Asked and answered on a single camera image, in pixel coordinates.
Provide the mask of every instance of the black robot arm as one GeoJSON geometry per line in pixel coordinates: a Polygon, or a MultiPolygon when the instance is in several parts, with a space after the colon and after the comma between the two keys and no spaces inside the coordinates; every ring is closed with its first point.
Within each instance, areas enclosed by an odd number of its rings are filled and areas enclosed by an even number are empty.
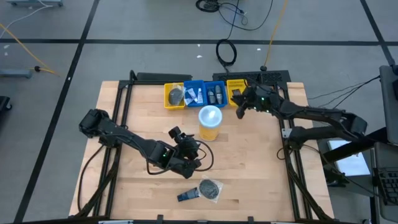
{"type": "Polygon", "coordinates": [[[171,146],[163,141],[143,139],[118,126],[106,111],[95,109],[89,110],[80,122],[79,129],[89,138],[99,136],[99,142],[106,147],[117,147],[123,142],[137,149],[148,163],[162,170],[171,170],[186,179],[201,166],[200,160],[196,159],[200,145],[193,135],[181,133],[178,127],[169,131],[170,137],[177,143],[176,146],[171,146]]]}
{"type": "Polygon", "coordinates": [[[253,109],[270,113],[278,119],[302,118],[331,125],[310,129],[294,127],[287,131],[287,144],[292,149],[300,149],[310,139],[342,138],[355,141],[364,135],[368,125],[364,119],[344,110],[296,105],[283,99],[267,85],[248,86],[242,95],[233,96],[232,100],[239,106],[236,110],[239,119],[244,116],[246,109],[253,109]]]}

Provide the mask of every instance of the clear plastic cup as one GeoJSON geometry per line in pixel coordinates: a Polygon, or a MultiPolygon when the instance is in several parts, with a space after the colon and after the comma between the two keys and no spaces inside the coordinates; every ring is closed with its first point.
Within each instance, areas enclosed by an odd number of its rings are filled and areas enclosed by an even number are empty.
{"type": "Polygon", "coordinates": [[[199,111],[199,135],[205,141],[214,141],[223,120],[221,110],[216,106],[205,106],[199,111]]]}

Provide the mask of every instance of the keyboard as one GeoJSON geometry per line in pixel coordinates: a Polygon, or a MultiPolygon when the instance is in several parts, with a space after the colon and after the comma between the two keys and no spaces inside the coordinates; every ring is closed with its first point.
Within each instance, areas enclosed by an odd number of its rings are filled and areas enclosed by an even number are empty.
{"type": "Polygon", "coordinates": [[[384,204],[396,206],[398,204],[398,167],[378,168],[376,177],[384,204]]]}

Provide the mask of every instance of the wheel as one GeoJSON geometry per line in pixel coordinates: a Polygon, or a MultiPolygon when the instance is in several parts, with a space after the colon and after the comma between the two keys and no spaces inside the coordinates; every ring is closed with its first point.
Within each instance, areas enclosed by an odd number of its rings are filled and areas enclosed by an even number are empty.
{"type": "Polygon", "coordinates": [[[6,110],[9,111],[11,109],[12,109],[12,105],[10,103],[8,103],[7,106],[6,106],[6,110]]]}

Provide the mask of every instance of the clear plastic bag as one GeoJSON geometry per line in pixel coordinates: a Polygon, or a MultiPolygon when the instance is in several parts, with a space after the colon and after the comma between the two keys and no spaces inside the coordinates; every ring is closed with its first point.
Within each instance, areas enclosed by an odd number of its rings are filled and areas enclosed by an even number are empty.
{"type": "Polygon", "coordinates": [[[204,175],[198,186],[199,197],[204,197],[217,203],[221,190],[223,189],[223,185],[224,184],[220,181],[211,179],[204,175]]]}
{"type": "Polygon", "coordinates": [[[184,98],[184,89],[178,83],[173,83],[169,91],[168,106],[178,106],[184,98]]]}

